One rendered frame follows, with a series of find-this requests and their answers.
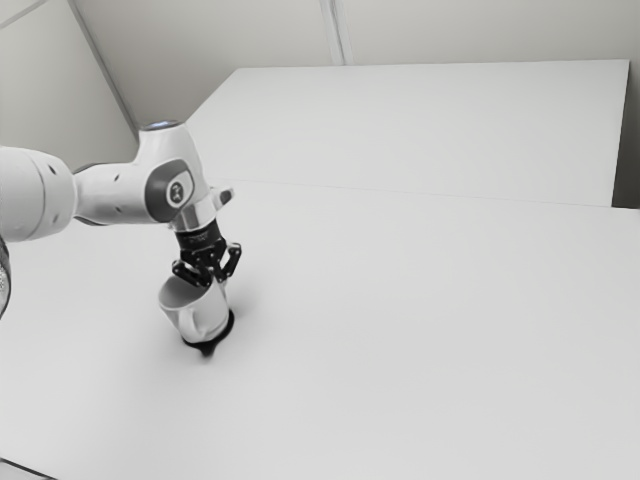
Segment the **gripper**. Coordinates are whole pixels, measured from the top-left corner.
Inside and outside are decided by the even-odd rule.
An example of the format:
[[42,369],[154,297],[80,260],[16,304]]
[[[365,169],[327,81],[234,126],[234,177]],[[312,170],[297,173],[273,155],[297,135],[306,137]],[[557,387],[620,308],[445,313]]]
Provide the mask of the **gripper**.
[[176,240],[180,256],[172,263],[172,273],[194,287],[208,288],[212,273],[218,283],[227,281],[235,272],[242,255],[239,243],[227,243],[218,222],[212,220],[206,226],[177,232]]

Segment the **white mug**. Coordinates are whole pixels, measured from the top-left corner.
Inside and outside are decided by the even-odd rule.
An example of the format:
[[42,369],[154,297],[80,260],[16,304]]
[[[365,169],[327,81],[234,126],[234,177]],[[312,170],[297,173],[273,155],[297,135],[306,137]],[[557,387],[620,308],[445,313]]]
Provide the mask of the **white mug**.
[[217,283],[197,287],[171,276],[161,286],[158,302],[168,320],[190,344],[212,341],[229,324],[226,295]]

